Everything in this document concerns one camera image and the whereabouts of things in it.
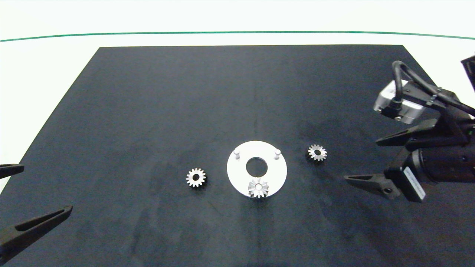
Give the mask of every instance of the gear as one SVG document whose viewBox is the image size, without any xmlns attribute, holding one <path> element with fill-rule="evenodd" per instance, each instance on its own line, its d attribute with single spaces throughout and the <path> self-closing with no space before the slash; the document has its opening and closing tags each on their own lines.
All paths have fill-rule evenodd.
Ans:
<svg viewBox="0 0 475 267">
<path fill-rule="evenodd" d="M 199 187 L 203 185 L 206 179 L 206 173 L 204 173 L 201 169 L 194 169 L 188 172 L 186 177 L 186 183 L 188 183 L 192 187 Z"/>
<path fill-rule="evenodd" d="M 323 161 L 326 159 L 326 150 L 320 145 L 311 145 L 308 148 L 308 155 L 316 161 Z"/>
<path fill-rule="evenodd" d="M 267 185 L 267 182 L 261 182 L 260 178 L 257 180 L 252 179 L 247 189 L 249 189 L 249 195 L 251 198 L 265 198 L 269 193 L 269 186 Z"/>
</svg>

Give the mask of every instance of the white label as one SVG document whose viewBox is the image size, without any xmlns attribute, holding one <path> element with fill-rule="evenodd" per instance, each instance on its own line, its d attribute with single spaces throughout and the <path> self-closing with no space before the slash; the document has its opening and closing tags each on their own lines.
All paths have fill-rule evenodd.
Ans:
<svg viewBox="0 0 475 267">
<path fill-rule="evenodd" d="M 424 189 L 422 189 L 422 186 L 420 186 L 419 181 L 417 181 L 416 177 L 414 176 L 414 174 L 412 173 L 409 167 L 406 167 L 404 169 L 404 174 L 408 178 L 409 182 L 412 185 L 412 188 L 414 188 L 419 198 L 423 200 L 424 197 L 426 197 L 426 192 L 424 191 Z"/>
</svg>

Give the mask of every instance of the black mat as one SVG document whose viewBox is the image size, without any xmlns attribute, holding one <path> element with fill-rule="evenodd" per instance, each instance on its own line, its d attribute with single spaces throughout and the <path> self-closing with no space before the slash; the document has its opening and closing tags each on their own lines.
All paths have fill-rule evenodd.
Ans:
<svg viewBox="0 0 475 267">
<path fill-rule="evenodd" d="M 473 185 L 415 204 L 343 180 L 399 151 L 374 141 L 407 125 L 372 111 L 398 59 L 424 74 L 402 46 L 99 49 L 0 195 L 0 225 L 73 213 L 9 266 L 475 265 Z M 264 202 L 226 173 L 250 140 L 287 161 Z M 328 150 L 318 166 L 313 143 Z M 209 176 L 201 191 L 185 182 L 195 167 Z"/>
</svg>

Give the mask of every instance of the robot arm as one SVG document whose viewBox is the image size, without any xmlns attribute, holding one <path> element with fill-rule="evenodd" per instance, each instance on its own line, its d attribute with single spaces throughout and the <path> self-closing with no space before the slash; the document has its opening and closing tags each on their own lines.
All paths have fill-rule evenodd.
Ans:
<svg viewBox="0 0 475 267">
<path fill-rule="evenodd" d="M 462 61 L 475 88 L 475 57 Z M 398 68 L 412 81 L 402 81 Z M 431 86 L 400 61 L 393 63 L 395 79 L 378 96 L 374 110 L 396 121 L 410 124 L 425 108 L 440 112 L 438 119 L 421 122 L 399 133 L 380 138 L 379 146 L 404 146 L 395 160 L 380 174 L 345 176 L 355 187 L 394 199 L 401 193 L 422 202 L 421 184 L 475 182 L 475 144 L 471 140 L 475 109 L 460 103 L 450 91 Z"/>
</svg>

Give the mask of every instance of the gear on plate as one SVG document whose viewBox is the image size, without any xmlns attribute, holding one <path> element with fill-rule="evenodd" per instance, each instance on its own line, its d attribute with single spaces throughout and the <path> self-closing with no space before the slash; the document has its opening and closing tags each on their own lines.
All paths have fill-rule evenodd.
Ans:
<svg viewBox="0 0 475 267">
<path fill-rule="evenodd" d="M 316 161 L 323 161 L 326 159 L 326 150 L 320 145 L 311 145 L 308 148 L 308 155 Z"/>
<path fill-rule="evenodd" d="M 252 179 L 249 183 L 249 195 L 251 198 L 265 198 L 269 193 L 269 186 L 267 182 L 262 182 L 261 178 Z"/>
<path fill-rule="evenodd" d="M 186 183 L 189 184 L 191 187 L 199 187 L 203 185 L 206 179 L 206 173 L 204 173 L 201 169 L 195 168 L 188 172 L 186 177 Z"/>
</svg>

